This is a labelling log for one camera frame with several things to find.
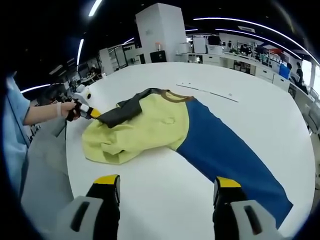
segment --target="white pillar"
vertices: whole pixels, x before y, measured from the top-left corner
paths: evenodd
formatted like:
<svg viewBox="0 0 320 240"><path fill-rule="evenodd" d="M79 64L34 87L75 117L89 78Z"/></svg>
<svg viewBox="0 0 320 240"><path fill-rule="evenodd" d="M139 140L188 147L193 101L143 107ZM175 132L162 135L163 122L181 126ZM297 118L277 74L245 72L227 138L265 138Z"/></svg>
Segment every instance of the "white pillar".
<svg viewBox="0 0 320 240"><path fill-rule="evenodd" d="M316 63L312 61L311 66L311 77L310 77L310 87L313 88L315 84L315 77L316 77Z"/></svg>
<svg viewBox="0 0 320 240"><path fill-rule="evenodd" d="M114 72L114 68L112 66L111 57L109 55L108 48L101 49L99 51L99 56L101 59L102 71L106 75L110 75Z"/></svg>
<svg viewBox="0 0 320 240"><path fill-rule="evenodd" d="M156 3L135 15L145 62L151 63L150 53L159 42L168 62L176 59L180 43L186 42L185 23L181 8Z"/></svg>

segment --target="cabinet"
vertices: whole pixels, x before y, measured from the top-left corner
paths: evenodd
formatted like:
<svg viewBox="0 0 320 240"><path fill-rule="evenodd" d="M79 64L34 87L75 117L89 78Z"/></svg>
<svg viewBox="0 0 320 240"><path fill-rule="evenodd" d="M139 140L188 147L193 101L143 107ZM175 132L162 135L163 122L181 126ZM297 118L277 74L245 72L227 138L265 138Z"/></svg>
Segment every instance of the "cabinet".
<svg viewBox="0 0 320 240"><path fill-rule="evenodd" d="M203 61L203 64L209 64L209 65L215 65L215 66L221 65L220 57L215 55L204 54L202 56L202 61Z"/></svg>
<svg viewBox="0 0 320 240"><path fill-rule="evenodd" d="M278 75L278 74L274 74L273 84L278 86L282 90L288 92L289 86L290 86L290 81L285 79L284 77Z"/></svg>
<svg viewBox="0 0 320 240"><path fill-rule="evenodd" d="M235 60L233 59L226 59L226 67L228 69L235 69Z"/></svg>
<svg viewBox="0 0 320 240"><path fill-rule="evenodd" d="M266 70L266 69L263 69L260 67L256 67L255 76L258 78L261 78L263 80L266 80L269 83L273 83L273 81L274 81L274 73L271 69Z"/></svg>

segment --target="black ceiling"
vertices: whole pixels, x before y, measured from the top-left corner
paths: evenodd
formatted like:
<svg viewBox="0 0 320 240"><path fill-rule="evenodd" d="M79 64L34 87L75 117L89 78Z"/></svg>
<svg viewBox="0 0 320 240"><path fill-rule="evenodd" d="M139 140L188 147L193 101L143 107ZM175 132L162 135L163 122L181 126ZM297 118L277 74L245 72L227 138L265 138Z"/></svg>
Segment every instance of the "black ceiling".
<svg viewBox="0 0 320 240"><path fill-rule="evenodd" d="M84 38L81 62L102 48L122 44L138 36L135 15L154 3L180 7L186 29L209 33L215 28L239 30L239 23L227 20L199 20L201 17L238 18L276 29L294 39L315 56L318 47L317 1L259 0L102 0L93 17L88 17L95 0L11 1L6 6L5 67L18 71L21 89L54 81L49 72L58 65L77 59L80 39ZM253 27L242 23L241 26ZM256 34L294 50L297 46L266 29L253 27Z"/></svg>

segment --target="laboratory room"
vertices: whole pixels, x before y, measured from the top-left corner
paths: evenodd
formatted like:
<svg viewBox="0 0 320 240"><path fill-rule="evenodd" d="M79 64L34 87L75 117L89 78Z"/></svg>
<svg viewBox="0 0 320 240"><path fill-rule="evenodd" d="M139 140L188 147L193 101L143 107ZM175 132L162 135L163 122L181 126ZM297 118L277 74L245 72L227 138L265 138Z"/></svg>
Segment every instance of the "laboratory room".
<svg viewBox="0 0 320 240"><path fill-rule="evenodd" d="M8 4L2 232L319 238L313 1Z"/></svg>

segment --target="white table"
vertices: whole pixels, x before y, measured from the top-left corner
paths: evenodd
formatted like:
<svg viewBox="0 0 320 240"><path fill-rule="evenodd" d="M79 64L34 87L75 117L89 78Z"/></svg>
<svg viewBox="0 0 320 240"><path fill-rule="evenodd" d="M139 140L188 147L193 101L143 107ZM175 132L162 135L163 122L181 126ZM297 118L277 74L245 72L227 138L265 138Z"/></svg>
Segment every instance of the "white table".
<svg viewBox="0 0 320 240"><path fill-rule="evenodd" d="M190 84L238 102L176 84ZM293 208L280 227L293 235L310 213L315 158L304 119L291 96L255 76L223 67L170 62L129 66L89 86L89 104L102 113L147 88L195 96L240 136L282 184ZM121 177L119 240L211 240L214 185L182 156L165 147L123 165L85 158L81 136L91 120L66 128L67 167L74 197L95 179Z"/></svg>

